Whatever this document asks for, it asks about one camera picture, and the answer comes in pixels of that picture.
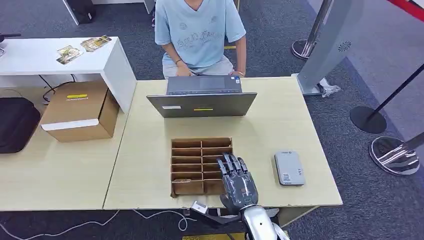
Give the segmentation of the person's right hand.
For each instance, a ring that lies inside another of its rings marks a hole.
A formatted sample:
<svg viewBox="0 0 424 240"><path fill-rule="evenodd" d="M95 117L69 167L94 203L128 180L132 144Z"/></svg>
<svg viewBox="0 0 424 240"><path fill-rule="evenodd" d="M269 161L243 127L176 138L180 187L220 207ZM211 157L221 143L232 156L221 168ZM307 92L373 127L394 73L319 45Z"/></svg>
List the person's right hand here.
<svg viewBox="0 0 424 240"><path fill-rule="evenodd" d="M184 64L184 63L178 64L176 76L178 76L178 77L189 77L189 76L192 76L192 72L186 64Z"/></svg>

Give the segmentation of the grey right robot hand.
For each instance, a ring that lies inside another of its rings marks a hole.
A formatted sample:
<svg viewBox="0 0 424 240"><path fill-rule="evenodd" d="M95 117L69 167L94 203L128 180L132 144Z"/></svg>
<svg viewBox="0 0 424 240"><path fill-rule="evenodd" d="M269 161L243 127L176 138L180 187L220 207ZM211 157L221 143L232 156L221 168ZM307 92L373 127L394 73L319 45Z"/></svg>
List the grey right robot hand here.
<svg viewBox="0 0 424 240"><path fill-rule="evenodd" d="M259 194L251 173L241 157L224 152L216 159L222 175L225 193L220 195L221 203L231 213L238 214L245 208L259 202Z"/></svg>

